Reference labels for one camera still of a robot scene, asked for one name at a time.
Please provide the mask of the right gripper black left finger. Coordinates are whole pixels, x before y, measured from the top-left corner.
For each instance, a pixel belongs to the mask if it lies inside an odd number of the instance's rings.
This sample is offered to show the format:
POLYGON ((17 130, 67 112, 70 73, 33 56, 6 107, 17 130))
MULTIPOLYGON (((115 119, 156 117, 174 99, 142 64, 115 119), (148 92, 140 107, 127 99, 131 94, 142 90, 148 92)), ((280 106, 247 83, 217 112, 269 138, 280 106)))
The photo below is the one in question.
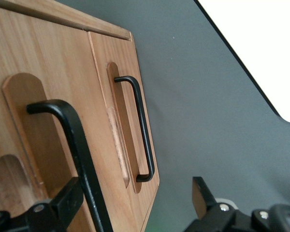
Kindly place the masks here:
POLYGON ((29 232, 66 232, 84 200, 79 178, 73 177, 48 203, 26 212, 29 232))

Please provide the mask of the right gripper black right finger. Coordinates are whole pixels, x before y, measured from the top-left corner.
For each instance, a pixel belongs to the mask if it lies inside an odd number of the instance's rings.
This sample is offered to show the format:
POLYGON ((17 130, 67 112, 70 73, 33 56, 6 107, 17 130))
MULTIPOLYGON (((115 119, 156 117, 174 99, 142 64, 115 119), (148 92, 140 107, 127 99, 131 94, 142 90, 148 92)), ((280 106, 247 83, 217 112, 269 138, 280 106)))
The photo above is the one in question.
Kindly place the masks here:
POLYGON ((226 232, 235 223, 235 209, 218 203, 202 177, 192 178, 192 203, 197 214, 186 232, 226 232))

